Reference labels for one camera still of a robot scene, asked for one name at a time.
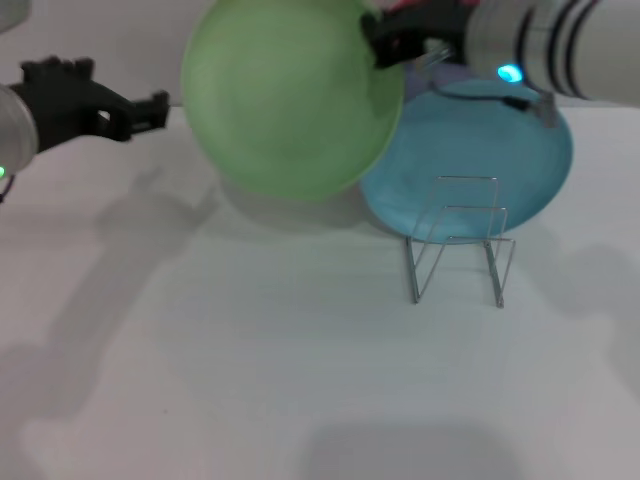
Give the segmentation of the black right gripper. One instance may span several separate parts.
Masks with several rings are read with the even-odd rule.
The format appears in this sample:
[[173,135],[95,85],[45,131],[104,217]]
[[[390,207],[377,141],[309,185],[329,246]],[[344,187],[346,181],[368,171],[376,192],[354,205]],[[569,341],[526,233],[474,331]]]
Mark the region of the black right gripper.
[[[473,13],[472,2],[396,2],[394,12],[365,13],[360,30],[374,56],[376,69],[388,69],[413,61],[431,48],[429,41],[443,41],[453,50],[453,59],[465,59],[466,27]],[[401,15],[409,29],[385,33],[383,28]]]

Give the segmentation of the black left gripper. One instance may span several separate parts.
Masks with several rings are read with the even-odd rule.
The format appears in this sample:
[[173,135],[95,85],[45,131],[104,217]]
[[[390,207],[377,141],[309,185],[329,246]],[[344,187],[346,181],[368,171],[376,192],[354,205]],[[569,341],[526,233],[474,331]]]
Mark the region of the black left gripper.
[[168,92],[129,101],[91,80],[95,68],[91,58],[51,56],[20,67],[23,82],[10,89],[28,108],[40,145],[61,145],[82,136],[126,142],[134,133],[166,127],[171,109]]

